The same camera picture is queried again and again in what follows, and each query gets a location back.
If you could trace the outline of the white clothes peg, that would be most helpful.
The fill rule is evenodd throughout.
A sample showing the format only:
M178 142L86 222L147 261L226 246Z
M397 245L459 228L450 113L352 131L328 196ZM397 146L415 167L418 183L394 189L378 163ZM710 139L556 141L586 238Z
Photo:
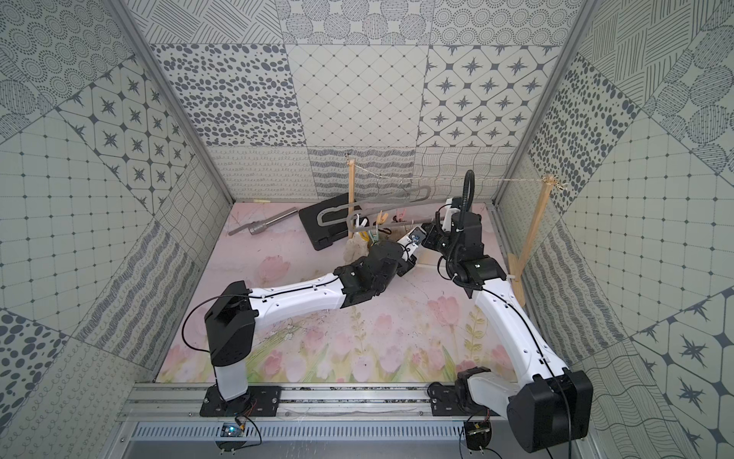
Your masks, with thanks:
M370 221L368 217L365 217L357 213L355 215L354 224L355 224L356 231L364 231L365 229L367 229L370 226Z

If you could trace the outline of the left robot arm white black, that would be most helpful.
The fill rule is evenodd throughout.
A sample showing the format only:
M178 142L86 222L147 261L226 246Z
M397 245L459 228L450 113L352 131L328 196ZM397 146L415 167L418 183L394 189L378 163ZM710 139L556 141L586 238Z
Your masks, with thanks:
M225 404L248 398L250 385L246 358L253 349L257 331L295 317L320 311L354 307L381 296L395 277L403 277L416 265L420 244L380 241L367 256L339 266L332 273L283 287L248 288L244 281L229 284L222 294L194 307L208 307L204 315L208 347L191 345L185 337L189 319L181 334L189 349L209 355L214 369L214 396Z

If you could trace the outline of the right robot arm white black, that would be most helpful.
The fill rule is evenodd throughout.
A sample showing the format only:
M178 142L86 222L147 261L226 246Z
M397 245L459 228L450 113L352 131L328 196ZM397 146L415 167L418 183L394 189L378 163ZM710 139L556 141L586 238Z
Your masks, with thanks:
M424 248L439 253L440 277L462 288L487 317L516 380L508 382L481 366L462 371L454 384L457 405L469 417L495 413L505 418L528 453L571 445L589 433L593 384L552 351L519 304L507 274L486 254L482 218L471 210L474 191L475 174L468 170L461 196L426 226Z

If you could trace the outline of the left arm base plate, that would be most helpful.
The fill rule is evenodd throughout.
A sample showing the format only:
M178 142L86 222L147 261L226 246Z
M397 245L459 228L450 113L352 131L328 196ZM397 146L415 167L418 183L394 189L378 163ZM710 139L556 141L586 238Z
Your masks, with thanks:
M199 415L204 418L275 417L282 390L282 386L251 386L244 395L226 401L214 384L206 391Z

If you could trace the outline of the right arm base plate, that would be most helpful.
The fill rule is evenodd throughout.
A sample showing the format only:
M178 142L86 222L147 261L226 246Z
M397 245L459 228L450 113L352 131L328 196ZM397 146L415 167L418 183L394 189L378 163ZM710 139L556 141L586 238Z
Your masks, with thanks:
M434 417L468 417L470 415L498 416L498 413L471 401L468 392L455 384L432 382L426 392Z

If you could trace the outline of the grey clip hanger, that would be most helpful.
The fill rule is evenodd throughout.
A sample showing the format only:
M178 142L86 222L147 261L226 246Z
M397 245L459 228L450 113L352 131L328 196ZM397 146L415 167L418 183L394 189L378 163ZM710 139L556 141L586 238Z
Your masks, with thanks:
M426 204L432 194L433 189L430 186L411 187L411 189L404 189L393 194L347 203L346 205L335 208L327 208L327 210L323 210L317 216L317 221L319 225L324 226L322 218L326 214L347 208L348 213L345 222L348 227L348 233L356 233L354 220L357 213L369 217L380 212L420 206Z

